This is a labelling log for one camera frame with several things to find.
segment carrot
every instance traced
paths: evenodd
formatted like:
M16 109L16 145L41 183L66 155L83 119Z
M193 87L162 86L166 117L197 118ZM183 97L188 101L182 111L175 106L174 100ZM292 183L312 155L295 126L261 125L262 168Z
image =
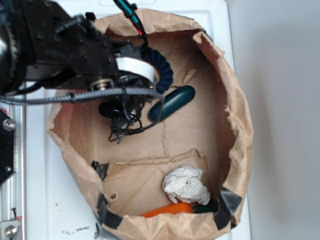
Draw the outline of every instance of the carrot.
M158 209L148 211L141 214L141 217L151 218L158 214L180 214L180 213L193 213L193 208L185 202L179 202L177 204L170 204L168 206L160 207Z

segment tissue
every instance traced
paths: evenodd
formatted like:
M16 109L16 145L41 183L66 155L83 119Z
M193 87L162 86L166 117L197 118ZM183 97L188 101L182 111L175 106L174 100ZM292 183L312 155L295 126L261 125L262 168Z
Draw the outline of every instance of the tissue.
M200 181L203 173L204 171L200 168L181 166L165 176L162 188L175 204L179 199L187 204L197 202L207 205L210 193Z

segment teal wire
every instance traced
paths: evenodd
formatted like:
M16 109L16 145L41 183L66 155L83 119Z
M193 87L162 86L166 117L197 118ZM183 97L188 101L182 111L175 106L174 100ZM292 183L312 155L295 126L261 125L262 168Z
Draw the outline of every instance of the teal wire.
M122 5L122 7L129 13L129 15L131 15L133 12L132 12L132 10L122 1L122 0L117 0L121 5ZM132 16L132 18L133 18L133 20L134 20L134 22L136 23L136 24L138 24L139 23L139 21L138 21L138 19L137 19L137 17L136 16Z

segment dark green cucumber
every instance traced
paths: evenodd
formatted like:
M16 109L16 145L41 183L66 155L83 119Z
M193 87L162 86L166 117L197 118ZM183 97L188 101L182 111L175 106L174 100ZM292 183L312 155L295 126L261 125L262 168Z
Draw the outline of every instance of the dark green cucumber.
M179 87L165 96L160 122L189 103L192 99L194 99L195 95L195 89L192 86L187 85ZM154 122L157 118L159 107L160 102L157 102L149 111L149 119L152 122Z
M207 205L199 205L193 207L193 213L203 214L203 213L216 213L218 212L218 207L214 201L210 201Z

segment bolt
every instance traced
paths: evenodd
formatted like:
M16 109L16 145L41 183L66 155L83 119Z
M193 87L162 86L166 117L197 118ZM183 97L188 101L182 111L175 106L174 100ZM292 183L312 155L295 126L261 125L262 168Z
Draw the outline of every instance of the bolt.
M5 171L6 171L7 173L10 173L10 172L12 171L12 167L7 166L7 167L5 168Z
M12 131L16 127L16 123L12 119L6 119L4 120L2 124L3 128L7 130L8 132Z
M115 61L115 59L112 56L108 57L108 62L109 63L112 64L114 61Z
M37 33L36 38L37 38L39 41L41 41L41 40L44 39L44 35L43 35L41 32L39 32L39 33Z
M87 55L87 54L84 54L82 57L83 57L83 59L84 59L85 61L88 61L88 60L89 60L89 58L88 58L88 55Z
M50 1L45 1L44 5L45 5L46 8L50 8L52 4L51 4Z
M61 41L60 37L57 36L57 35L55 35L55 36L53 37L53 40L54 40L56 43L59 43L59 42Z
M5 229L5 235L7 235L10 239L13 239L17 235L18 229L12 225L8 226Z

